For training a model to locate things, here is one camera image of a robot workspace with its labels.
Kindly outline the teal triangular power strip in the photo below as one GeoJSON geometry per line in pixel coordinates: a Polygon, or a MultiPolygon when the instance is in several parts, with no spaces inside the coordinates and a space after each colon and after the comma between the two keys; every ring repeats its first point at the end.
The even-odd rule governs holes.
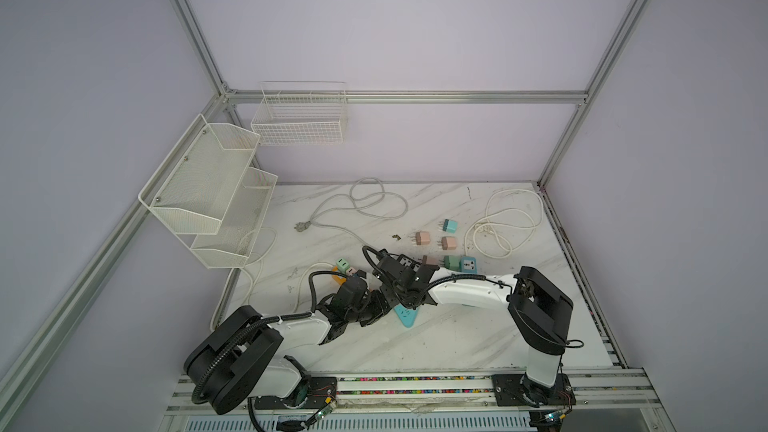
{"type": "Polygon", "coordinates": [[[393,308],[393,311],[405,328],[414,326],[416,318],[418,317],[417,309],[410,309],[403,305],[397,305],[393,308]]]}

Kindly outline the pink plug black strip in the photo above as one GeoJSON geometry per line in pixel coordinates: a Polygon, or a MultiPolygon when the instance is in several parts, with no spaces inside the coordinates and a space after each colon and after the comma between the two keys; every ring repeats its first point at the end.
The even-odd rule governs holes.
{"type": "Polygon", "coordinates": [[[454,236],[444,236],[440,240],[440,247],[445,251],[456,250],[458,248],[458,240],[454,236]]]}
{"type": "Polygon", "coordinates": [[[414,242],[418,246],[426,246],[432,242],[431,234],[428,231],[418,231],[414,234],[414,242]]]}

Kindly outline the blue power strip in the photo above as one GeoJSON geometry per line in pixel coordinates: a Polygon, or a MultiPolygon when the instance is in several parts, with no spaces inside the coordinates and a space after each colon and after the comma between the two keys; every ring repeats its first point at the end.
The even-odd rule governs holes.
{"type": "Polygon", "coordinates": [[[462,256],[460,259],[460,271],[464,274],[477,272],[477,260],[474,257],[462,256]]]}

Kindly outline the teal plug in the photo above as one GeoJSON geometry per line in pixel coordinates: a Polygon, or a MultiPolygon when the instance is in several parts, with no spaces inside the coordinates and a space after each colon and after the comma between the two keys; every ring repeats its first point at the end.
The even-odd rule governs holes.
{"type": "Polygon", "coordinates": [[[455,234],[458,229],[458,223],[453,219],[444,219],[441,223],[441,230],[448,234],[455,234]]]}

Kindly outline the black power strip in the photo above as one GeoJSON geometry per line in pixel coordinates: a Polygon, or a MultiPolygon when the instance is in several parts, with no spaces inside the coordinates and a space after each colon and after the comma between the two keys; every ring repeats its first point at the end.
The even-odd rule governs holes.
{"type": "Polygon", "coordinates": [[[412,269],[414,271],[418,271],[421,267],[421,263],[419,261],[406,255],[399,255],[397,261],[402,267],[412,269]]]}

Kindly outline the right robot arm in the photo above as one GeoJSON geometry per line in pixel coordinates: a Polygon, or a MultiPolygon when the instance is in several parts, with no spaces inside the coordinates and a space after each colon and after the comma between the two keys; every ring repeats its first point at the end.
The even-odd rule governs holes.
{"type": "Polygon", "coordinates": [[[515,274],[460,273],[363,246],[362,254],[381,282],[372,300],[381,310],[402,306],[462,305],[508,316],[528,346],[519,399],[532,407],[548,405],[562,377],[562,357],[585,345],[569,337],[574,303],[538,269],[515,274]]]}

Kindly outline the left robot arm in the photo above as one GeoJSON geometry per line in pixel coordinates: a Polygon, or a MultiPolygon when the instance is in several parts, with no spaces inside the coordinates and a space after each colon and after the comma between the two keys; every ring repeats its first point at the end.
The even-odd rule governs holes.
{"type": "Polygon", "coordinates": [[[264,316],[250,305],[239,307],[187,357],[191,402],[223,415],[258,387],[277,398],[294,396],[310,378],[291,350],[330,343],[350,323],[366,327],[391,310],[392,282],[382,273],[375,277],[381,285],[371,289],[363,272],[310,273],[307,312],[264,316]]]}

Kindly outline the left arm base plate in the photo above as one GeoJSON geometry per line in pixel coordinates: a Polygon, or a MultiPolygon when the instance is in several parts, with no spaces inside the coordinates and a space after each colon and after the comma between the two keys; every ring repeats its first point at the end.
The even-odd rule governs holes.
{"type": "Polygon", "coordinates": [[[315,410],[324,406],[328,399],[335,399],[338,380],[335,377],[320,376],[301,379],[297,387],[286,397],[255,396],[256,410],[315,410]]]}

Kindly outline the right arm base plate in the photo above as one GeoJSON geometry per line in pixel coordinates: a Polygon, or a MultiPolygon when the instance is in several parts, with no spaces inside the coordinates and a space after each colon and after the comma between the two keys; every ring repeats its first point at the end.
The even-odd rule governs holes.
{"type": "Polygon", "coordinates": [[[576,403],[570,380],[563,373],[556,374],[551,387],[535,383],[525,374],[495,374],[491,381],[500,407],[571,407],[576,403]]]}

